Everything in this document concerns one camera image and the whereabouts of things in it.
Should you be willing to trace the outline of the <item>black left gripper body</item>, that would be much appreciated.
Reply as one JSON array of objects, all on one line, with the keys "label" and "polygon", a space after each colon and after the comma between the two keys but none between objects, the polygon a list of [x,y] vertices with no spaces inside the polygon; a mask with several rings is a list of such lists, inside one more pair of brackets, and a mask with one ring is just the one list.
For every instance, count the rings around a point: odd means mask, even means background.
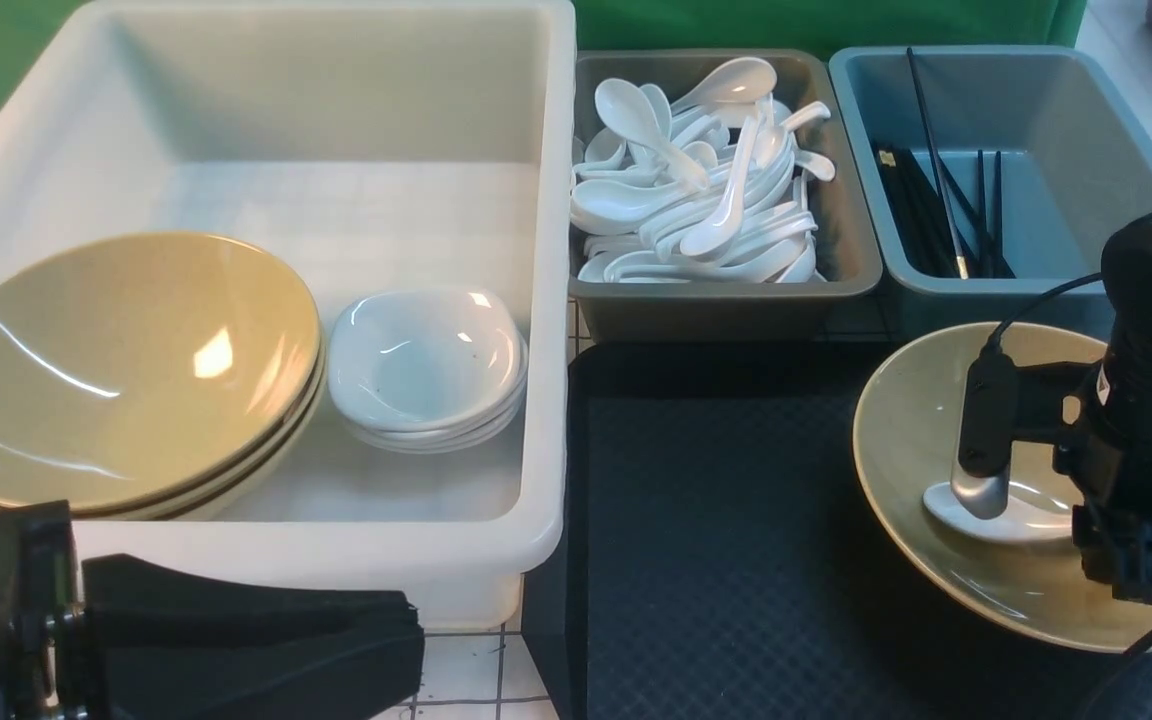
[{"label": "black left gripper body", "polygon": [[0,510],[0,719],[84,719],[68,502]]}]

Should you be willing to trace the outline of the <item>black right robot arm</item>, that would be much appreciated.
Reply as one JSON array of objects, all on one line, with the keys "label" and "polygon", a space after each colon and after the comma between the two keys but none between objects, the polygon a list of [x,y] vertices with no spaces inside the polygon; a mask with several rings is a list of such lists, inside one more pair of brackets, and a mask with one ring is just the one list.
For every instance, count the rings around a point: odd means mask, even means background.
[{"label": "black right robot arm", "polygon": [[1089,579],[1152,605],[1152,211],[1112,234],[1101,275],[1115,318],[1078,420],[1074,538]]}]

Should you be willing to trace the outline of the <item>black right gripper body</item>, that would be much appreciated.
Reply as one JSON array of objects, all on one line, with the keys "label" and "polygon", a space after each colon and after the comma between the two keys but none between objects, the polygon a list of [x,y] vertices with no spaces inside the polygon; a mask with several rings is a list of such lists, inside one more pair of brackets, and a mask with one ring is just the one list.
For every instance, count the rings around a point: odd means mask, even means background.
[{"label": "black right gripper body", "polygon": [[1126,480],[1075,470],[1083,502],[1073,511],[1073,543],[1085,579],[1107,585],[1114,600],[1152,605],[1152,470]]}]

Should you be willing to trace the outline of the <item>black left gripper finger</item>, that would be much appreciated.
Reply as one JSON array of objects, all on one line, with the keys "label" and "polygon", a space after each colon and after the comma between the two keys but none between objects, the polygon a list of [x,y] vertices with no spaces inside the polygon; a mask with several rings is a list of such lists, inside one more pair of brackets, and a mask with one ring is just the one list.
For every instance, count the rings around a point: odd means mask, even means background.
[{"label": "black left gripper finger", "polygon": [[97,641],[306,641],[415,630],[401,591],[314,591],[198,577],[119,555],[83,561],[83,620]]},{"label": "black left gripper finger", "polygon": [[372,719],[419,691],[420,626],[361,626],[264,647],[115,647],[114,719]]}]

